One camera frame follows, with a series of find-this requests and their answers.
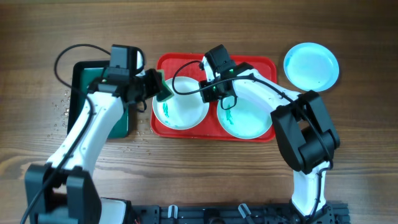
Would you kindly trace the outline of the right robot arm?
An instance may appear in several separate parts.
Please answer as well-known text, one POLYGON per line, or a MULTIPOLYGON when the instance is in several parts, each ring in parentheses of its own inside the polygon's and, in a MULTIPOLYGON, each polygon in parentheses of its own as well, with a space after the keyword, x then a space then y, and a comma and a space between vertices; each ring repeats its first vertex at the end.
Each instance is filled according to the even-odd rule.
POLYGON ((306 222, 314 221, 326 204, 325 176, 333 168, 334 151, 340 146, 321 96, 312 90, 287 90, 246 62, 212 65, 202 61, 200 70, 206 74, 199 84, 205 103, 232 96, 271 114, 280 154, 294 171, 292 205, 306 222))

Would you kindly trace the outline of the white plate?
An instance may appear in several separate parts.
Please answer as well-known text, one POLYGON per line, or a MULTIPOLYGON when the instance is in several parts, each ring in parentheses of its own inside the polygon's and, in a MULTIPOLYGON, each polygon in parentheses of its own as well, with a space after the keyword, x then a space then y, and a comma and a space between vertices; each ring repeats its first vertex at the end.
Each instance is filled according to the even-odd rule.
POLYGON ((172 89, 172 79, 165 81, 174 94, 164 102, 152 100, 152 110, 155 117, 166 127, 176 130, 186 130, 200 124, 206 117, 210 104, 204 103, 200 93, 178 95, 172 89))

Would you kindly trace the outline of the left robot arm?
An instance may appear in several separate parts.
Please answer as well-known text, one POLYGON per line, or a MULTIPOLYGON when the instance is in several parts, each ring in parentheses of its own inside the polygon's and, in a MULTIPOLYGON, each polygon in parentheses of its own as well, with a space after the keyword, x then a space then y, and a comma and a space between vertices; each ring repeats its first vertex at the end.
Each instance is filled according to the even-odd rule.
POLYGON ((93 183, 93 171, 111 130, 129 106, 164 89, 164 73, 155 69, 95 78, 64 142, 44 165, 28 168, 28 207, 21 222, 130 223, 130 201, 101 198, 93 183))

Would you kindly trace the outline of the green scrubbing sponge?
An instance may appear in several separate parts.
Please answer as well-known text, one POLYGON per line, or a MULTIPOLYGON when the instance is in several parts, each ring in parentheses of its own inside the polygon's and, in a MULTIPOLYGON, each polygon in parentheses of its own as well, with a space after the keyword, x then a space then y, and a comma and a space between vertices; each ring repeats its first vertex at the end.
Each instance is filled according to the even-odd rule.
POLYGON ((156 70, 159 77, 159 93, 156 95, 158 102, 165 102, 174 96, 173 91, 165 82, 165 75, 163 70, 156 70))

